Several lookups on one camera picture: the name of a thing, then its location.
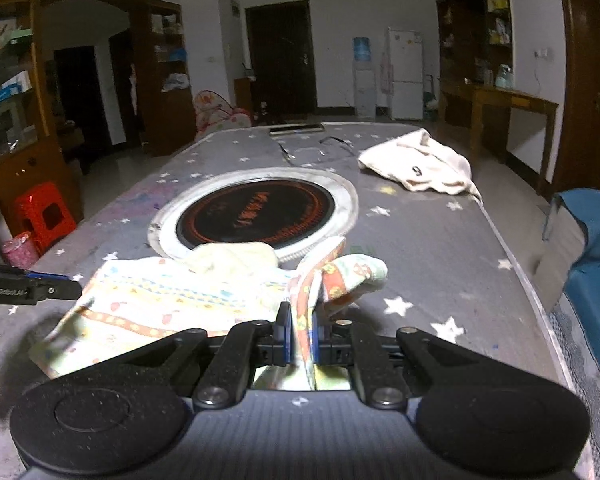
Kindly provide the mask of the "wooden side table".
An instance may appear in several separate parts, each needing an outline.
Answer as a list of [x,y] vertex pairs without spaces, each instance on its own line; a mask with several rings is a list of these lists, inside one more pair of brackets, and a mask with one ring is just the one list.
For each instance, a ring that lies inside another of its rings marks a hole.
[[446,122],[449,98],[466,101],[471,105],[468,160],[474,176],[480,165],[484,125],[488,125],[488,137],[492,139],[491,143],[496,148],[496,157],[500,162],[505,162],[512,111],[521,110],[542,116],[544,141],[540,170],[533,184],[536,194],[547,196],[550,184],[546,178],[554,142],[558,104],[518,90],[474,84],[467,80],[441,78],[439,116],[442,122]]

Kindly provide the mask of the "dark wooden left cabinet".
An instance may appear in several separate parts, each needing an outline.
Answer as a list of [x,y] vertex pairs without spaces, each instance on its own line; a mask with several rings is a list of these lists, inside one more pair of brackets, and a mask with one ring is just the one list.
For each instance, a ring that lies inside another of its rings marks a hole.
[[146,2],[152,77],[147,142],[152,154],[170,155],[192,143],[197,133],[182,12],[175,3]]

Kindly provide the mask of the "blue sofa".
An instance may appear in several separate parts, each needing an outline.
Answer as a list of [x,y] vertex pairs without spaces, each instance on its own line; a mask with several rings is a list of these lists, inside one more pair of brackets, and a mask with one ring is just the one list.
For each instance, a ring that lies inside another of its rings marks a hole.
[[560,364],[588,408],[581,476],[600,479],[600,190],[576,188],[550,203],[532,282],[557,339]]

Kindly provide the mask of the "round black induction cooktop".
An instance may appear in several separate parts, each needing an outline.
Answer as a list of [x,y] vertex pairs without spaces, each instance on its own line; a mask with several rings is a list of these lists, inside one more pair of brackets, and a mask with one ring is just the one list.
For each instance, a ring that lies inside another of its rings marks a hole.
[[204,244],[264,243],[280,262],[298,259],[358,220],[358,192],[334,172],[266,167],[220,174],[188,188],[149,223],[163,257],[183,259]]

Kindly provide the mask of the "green patterned children's jacket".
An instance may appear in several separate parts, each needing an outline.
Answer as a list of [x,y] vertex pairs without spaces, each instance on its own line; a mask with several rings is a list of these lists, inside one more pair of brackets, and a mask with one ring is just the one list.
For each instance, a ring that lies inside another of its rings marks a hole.
[[149,257],[104,263],[81,297],[29,356],[49,378],[121,356],[182,330],[224,336],[239,323],[274,321],[290,304],[294,350],[289,364],[257,373],[258,389],[342,389],[346,373],[317,365],[313,315],[330,318],[384,286],[380,259],[346,254],[333,236],[311,248],[290,270],[264,243],[214,243],[183,259]]

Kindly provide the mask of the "red plastic stool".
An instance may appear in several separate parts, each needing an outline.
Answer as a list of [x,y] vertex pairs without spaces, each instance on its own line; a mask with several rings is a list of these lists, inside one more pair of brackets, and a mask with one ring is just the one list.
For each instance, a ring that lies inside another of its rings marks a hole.
[[40,255],[76,229],[59,188],[53,182],[35,185],[15,199],[18,220],[31,233]]

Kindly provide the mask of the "dark wooden display shelf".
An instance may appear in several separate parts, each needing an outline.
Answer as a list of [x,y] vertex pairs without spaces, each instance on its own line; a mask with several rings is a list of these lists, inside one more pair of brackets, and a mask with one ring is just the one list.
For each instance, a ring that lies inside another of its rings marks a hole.
[[509,0],[437,0],[437,14],[442,79],[492,86],[513,68]]

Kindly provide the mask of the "dark wooden entrance door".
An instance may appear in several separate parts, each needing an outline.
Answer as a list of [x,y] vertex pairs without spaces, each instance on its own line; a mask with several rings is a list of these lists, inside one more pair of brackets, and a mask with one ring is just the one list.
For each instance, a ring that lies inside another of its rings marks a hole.
[[317,90],[309,1],[250,6],[245,17],[261,118],[277,124],[313,114]]

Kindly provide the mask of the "white refrigerator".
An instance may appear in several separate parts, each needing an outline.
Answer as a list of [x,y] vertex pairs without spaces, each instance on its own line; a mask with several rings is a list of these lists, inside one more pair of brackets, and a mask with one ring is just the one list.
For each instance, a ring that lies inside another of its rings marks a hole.
[[394,120],[422,120],[424,117],[424,50],[422,34],[389,28],[388,107]]

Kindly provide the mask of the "teal glass jar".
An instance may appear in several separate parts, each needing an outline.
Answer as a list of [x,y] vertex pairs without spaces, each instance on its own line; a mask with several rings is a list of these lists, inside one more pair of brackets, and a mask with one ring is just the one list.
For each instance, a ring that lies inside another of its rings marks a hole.
[[494,81],[495,87],[499,89],[510,90],[514,88],[513,70],[506,64],[498,66]]

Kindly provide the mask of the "cream garment with number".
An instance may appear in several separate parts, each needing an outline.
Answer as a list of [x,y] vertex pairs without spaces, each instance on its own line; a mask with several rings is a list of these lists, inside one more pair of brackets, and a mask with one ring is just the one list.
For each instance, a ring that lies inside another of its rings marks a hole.
[[468,194],[482,202],[468,159],[434,140],[423,128],[362,151],[358,166],[398,182],[410,192]]

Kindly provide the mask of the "white water dispenser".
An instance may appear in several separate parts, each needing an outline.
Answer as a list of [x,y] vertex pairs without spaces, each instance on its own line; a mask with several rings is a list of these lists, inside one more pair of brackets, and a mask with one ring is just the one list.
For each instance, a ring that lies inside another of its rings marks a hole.
[[376,116],[376,77],[367,37],[353,38],[353,88],[355,115],[373,120]]

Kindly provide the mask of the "pink children's folding tent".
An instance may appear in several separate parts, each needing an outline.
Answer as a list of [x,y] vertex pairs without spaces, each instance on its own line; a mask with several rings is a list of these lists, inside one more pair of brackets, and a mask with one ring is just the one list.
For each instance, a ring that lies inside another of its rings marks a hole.
[[221,130],[251,127],[251,118],[246,110],[231,106],[230,102],[212,90],[198,92],[193,104],[200,136]]

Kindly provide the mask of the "dark flat bar on table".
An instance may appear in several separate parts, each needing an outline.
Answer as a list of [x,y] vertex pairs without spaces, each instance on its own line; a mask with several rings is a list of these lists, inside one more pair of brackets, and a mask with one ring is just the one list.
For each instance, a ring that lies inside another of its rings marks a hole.
[[292,125],[277,125],[268,128],[268,135],[271,138],[279,136],[302,136],[302,134],[324,132],[325,127],[320,122],[312,122],[312,124],[292,124]]

